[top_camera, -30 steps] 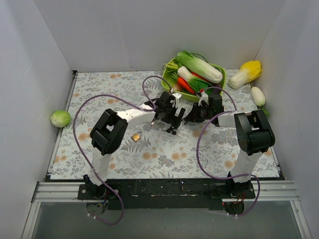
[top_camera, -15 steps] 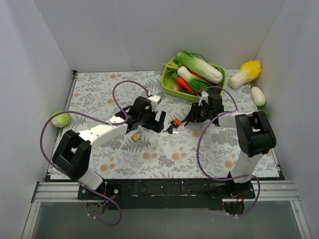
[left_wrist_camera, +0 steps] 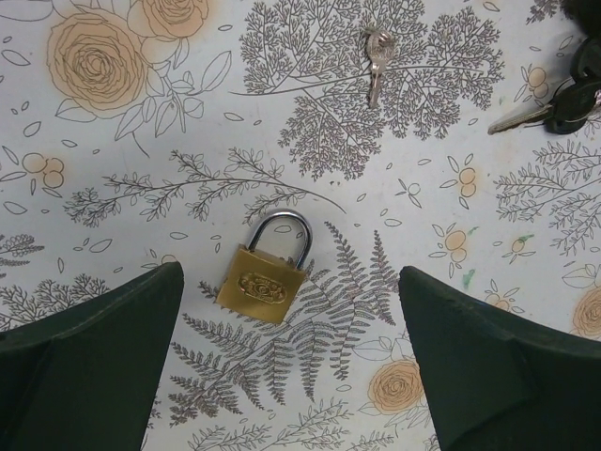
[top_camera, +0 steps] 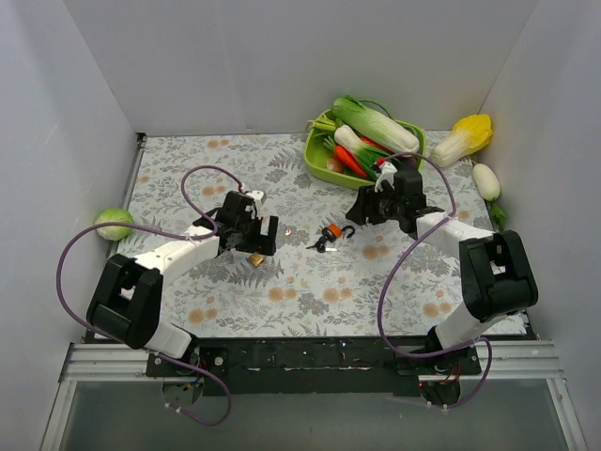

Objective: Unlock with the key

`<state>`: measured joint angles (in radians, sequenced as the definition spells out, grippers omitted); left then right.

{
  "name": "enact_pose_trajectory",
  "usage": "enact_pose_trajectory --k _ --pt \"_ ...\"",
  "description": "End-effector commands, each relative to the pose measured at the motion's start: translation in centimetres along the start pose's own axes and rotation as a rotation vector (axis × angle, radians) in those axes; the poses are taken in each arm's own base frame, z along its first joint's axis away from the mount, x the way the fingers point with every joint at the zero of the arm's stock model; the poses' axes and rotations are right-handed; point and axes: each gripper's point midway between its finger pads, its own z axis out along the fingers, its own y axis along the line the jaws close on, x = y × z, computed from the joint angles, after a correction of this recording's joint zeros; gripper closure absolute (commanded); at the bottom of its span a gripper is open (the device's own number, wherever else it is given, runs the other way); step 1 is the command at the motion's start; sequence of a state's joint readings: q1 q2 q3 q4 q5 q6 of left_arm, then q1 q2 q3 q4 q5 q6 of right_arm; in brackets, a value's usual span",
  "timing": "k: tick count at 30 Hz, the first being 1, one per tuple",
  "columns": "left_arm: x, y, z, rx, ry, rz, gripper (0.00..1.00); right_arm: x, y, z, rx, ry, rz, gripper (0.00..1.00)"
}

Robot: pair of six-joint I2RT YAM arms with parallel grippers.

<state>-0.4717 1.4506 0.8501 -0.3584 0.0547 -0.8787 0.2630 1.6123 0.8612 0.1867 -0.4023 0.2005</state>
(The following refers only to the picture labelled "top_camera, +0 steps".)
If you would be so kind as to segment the black-headed key bunch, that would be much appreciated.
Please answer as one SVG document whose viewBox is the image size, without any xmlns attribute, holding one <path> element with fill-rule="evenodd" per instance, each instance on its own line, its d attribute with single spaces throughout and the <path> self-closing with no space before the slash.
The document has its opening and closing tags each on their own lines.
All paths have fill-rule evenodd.
<svg viewBox="0 0 601 451">
<path fill-rule="evenodd" d="M 316 250 L 320 254 L 327 252 L 336 252 L 337 249 L 329 246 L 329 243 L 330 242 L 325 237 L 320 237 L 315 244 L 308 246 L 308 249 Z"/>
</svg>

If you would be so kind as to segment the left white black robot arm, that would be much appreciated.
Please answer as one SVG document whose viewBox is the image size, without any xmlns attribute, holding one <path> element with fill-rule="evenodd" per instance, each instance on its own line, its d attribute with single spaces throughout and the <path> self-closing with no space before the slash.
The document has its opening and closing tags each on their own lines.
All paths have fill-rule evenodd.
<svg viewBox="0 0 601 451">
<path fill-rule="evenodd" d="M 209 221 L 199 219 L 184 233 L 183 240 L 168 241 L 138 255 L 116 254 L 109 258 L 86 312 L 87 322 L 130 348 L 167 355 L 167 364 L 181 376 L 191 375 L 200 363 L 193 336 L 160 319 L 162 292 L 199 264 L 236 250 L 271 257 L 276 251 L 278 218 L 269 218 L 263 234 L 261 191 L 229 192 L 224 203 L 209 213 L 218 231 L 211 237 Z"/>
</svg>

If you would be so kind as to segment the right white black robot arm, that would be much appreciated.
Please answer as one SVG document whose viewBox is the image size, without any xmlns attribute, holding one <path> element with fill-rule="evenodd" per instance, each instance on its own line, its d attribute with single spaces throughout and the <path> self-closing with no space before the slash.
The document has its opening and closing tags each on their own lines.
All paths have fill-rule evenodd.
<svg viewBox="0 0 601 451">
<path fill-rule="evenodd" d="M 459 263 L 462 302 L 433 327 L 419 352 L 392 350 L 407 359 L 425 359 L 446 373 L 492 325 L 537 304 L 539 292 L 522 239 L 513 230 L 492 232 L 466 225 L 453 212 L 428 205 L 416 170 L 393 171 L 373 186 L 361 187 L 346 218 L 358 225 L 396 221 L 418 246 L 437 246 Z"/>
</svg>

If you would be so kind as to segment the orange black padlock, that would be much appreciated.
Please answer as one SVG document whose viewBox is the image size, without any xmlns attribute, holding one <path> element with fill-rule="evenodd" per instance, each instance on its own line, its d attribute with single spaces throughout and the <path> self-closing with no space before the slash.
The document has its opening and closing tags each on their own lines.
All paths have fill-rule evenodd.
<svg viewBox="0 0 601 451">
<path fill-rule="evenodd" d="M 350 238 L 355 233 L 355 227 L 353 225 L 345 225 L 340 227 L 336 224 L 330 224 L 322 229 L 322 235 L 326 241 L 334 242 L 340 238 Z"/>
</svg>

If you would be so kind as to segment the brass padlock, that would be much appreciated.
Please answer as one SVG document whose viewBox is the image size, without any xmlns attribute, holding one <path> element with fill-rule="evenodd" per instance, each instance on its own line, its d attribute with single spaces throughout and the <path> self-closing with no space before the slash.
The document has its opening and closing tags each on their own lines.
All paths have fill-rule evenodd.
<svg viewBox="0 0 601 451">
<path fill-rule="evenodd" d="M 248 257 L 248 260 L 253 266 L 258 267 L 265 260 L 265 257 L 258 254 L 254 254 L 250 255 Z"/>
</svg>

